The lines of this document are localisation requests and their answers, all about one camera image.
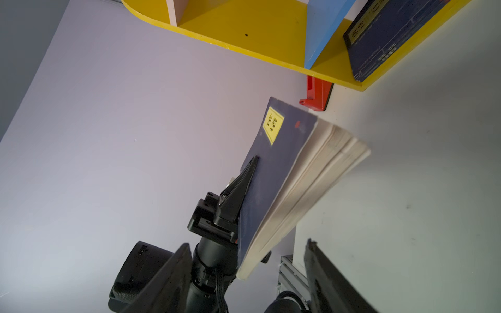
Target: white wall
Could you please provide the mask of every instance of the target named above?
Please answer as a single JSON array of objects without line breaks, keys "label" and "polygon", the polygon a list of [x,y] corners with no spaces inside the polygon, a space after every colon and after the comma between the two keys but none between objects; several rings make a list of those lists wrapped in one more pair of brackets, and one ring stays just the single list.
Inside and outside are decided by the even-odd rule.
[{"label": "white wall", "polygon": [[[108,312],[138,240],[193,249],[199,198],[238,175],[270,96],[296,103],[306,78],[71,0],[0,143],[0,311]],[[274,250],[227,293],[233,312],[275,297]]]},{"label": "white wall", "polygon": [[501,2],[472,0],[363,93],[326,112],[372,155],[298,224],[381,313],[497,313]]}]

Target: robotic arm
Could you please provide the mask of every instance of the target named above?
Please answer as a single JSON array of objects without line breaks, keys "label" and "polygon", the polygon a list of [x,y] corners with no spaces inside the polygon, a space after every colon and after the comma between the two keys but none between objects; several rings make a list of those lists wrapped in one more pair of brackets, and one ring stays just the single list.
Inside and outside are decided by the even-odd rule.
[{"label": "robotic arm", "polygon": [[[188,224],[188,230],[202,236],[193,257],[187,243],[176,253],[142,241],[134,246],[109,294],[113,312],[228,312],[224,294],[237,272],[238,218],[258,159],[252,158],[221,195],[208,192],[199,200]],[[311,311],[294,294],[281,294],[265,313],[376,313],[315,242],[308,241],[305,265]]]}]

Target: book spine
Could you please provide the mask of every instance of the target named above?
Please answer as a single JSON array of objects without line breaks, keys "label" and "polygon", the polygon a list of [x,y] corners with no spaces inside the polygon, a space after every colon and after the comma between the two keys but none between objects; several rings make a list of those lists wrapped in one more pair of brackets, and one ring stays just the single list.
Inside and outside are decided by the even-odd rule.
[{"label": "book spine", "polygon": [[368,0],[343,35],[346,47],[350,48],[364,34],[372,21],[389,0]]},{"label": "book spine", "polygon": [[381,66],[395,51],[398,50],[409,38],[411,38],[423,25],[425,25],[438,11],[443,8],[444,4],[434,7],[433,10],[428,12],[426,16],[422,16],[421,20],[415,24],[414,27],[406,32],[401,32],[399,36],[396,36],[395,40],[390,41],[387,46],[385,46],[378,58],[373,58],[372,62],[360,72],[359,76],[355,78],[358,82],[363,82],[366,80],[378,67]]},{"label": "book spine", "polygon": [[[362,82],[383,64],[398,48],[411,38],[424,24],[426,24],[448,1],[429,0],[419,7],[415,14],[408,17],[398,16],[402,6],[392,3],[388,5],[384,16],[379,12],[366,33],[359,36],[349,47],[348,54],[352,65],[353,75],[356,81]],[[389,23],[388,19],[395,18],[395,23]]]}]

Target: red bracket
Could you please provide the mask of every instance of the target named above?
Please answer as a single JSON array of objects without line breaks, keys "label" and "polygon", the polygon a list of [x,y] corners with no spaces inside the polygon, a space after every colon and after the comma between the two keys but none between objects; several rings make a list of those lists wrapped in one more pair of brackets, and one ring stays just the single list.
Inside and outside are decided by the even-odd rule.
[{"label": "red bracket", "polygon": [[334,84],[308,76],[306,86],[306,99],[299,100],[299,104],[313,111],[325,111]]}]

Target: black cable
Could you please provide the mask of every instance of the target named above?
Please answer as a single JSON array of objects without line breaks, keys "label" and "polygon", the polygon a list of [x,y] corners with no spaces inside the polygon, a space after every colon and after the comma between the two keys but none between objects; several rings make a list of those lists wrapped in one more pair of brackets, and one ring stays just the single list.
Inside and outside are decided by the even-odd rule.
[{"label": "black cable", "polygon": [[219,313],[228,313],[228,305],[224,300],[224,276],[219,268],[215,270],[216,274],[216,301],[219,307]]},{"label": "black cable", "polygon": [[301,298],[297,294],[295,294],[294,292],[289,291],[289,290],[285,290],[285,291],[280,292],[279,295],[277,295],[277,299],[282,299],[285,297],[290,297],[290,298],[294,299],[299,304],[299,307],[301,308],[301,310],[306,310],[305,304],[303,303],[303,301],[301,301]]}]

